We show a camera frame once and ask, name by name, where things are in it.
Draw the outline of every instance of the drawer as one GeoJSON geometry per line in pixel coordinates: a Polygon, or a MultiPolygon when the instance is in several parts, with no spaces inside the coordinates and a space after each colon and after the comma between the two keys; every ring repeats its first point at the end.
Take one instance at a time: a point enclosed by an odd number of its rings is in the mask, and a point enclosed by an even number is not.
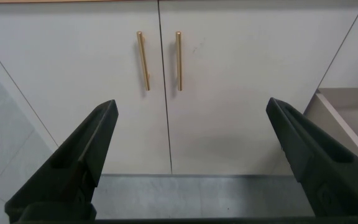
{"type": "Polygon", "coordinates": [[[358,156],[358,88],[320,88],[305,115],[358,156]]]}

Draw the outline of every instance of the cabinet door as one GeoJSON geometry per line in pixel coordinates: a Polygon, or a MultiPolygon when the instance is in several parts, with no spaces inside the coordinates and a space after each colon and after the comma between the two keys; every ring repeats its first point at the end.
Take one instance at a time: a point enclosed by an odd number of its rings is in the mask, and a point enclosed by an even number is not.
{"type": "Polygon", "coordinates": [[[173,173],[271,174],[269,98],[304,111],[357,13],[353,0],[160,2],[173,173]]]}
{"type": "Polygon", "coordinates": [[[57,144],[115,99],[103,172],[171,173],[157,1],[0,4],[0,61],[57,144]]]}

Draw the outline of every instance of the gray floor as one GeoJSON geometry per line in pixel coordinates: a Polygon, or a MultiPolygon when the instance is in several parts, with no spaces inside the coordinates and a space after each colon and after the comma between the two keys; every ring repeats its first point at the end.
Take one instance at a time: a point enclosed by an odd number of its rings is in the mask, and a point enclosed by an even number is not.
{"type": "Polygon", "coordinates": [[[92,203],[98,219],[314,216],[290,176],[104,175],[92,203]]]}

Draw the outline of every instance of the brass bar handle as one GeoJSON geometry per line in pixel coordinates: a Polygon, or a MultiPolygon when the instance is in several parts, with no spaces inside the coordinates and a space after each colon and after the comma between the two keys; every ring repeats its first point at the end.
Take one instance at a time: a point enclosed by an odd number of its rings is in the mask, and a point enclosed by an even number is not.
{"type": "Polygon", "coordinates": [[[139,53],[140,59],[142,61],[142,69],[143,69],[143,76],[144,76],[144,86],[146,91],[150,91],[150,82],[149,82],[149,72],[147,71],[147,63],[146,63],[146,54],[144,52],[144,36],[142,31],[137,31],[137,43],[139,45],[139,53]]]}
{"type": "Polygon", "coordinates": [[[181,74],[181,32],[177,31],[177,75],[178,75],[178,90],[183,89],[183,79],[181,74]]]}

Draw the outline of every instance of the wooden countertop edge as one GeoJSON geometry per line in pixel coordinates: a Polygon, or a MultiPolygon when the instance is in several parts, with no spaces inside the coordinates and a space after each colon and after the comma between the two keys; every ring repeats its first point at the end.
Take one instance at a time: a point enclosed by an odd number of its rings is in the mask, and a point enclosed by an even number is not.
{"type": "Polygon", "coordinates": [[[97,2],[97,1],[139,1],[139,0],[0,0],[0,3],[97,2]]]}

